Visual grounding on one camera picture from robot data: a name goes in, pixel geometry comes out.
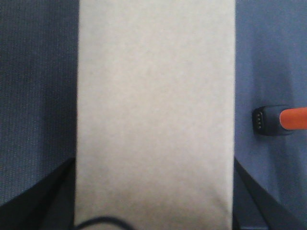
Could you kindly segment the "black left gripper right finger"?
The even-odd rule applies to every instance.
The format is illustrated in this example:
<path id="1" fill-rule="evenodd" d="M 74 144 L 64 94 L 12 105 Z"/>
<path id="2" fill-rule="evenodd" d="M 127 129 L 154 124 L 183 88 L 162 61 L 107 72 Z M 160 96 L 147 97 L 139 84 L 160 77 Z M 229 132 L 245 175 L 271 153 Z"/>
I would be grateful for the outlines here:
<path id="1" fill-rule="evenodd" d="M 234 230 L 305 230 L 307 227 L 279 204 L 234 159 Z"/>

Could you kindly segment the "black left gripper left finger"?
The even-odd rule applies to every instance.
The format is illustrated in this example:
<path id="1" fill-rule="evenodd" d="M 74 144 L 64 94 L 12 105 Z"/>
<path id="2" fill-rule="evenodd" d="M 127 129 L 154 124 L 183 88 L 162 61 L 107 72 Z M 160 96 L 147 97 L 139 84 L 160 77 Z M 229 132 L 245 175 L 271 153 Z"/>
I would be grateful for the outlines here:
<path id="1" fill-rule="evenodd" d="M 70 230 L 75 208 L 75 159 L 0 206 L 2 230 Z"/>

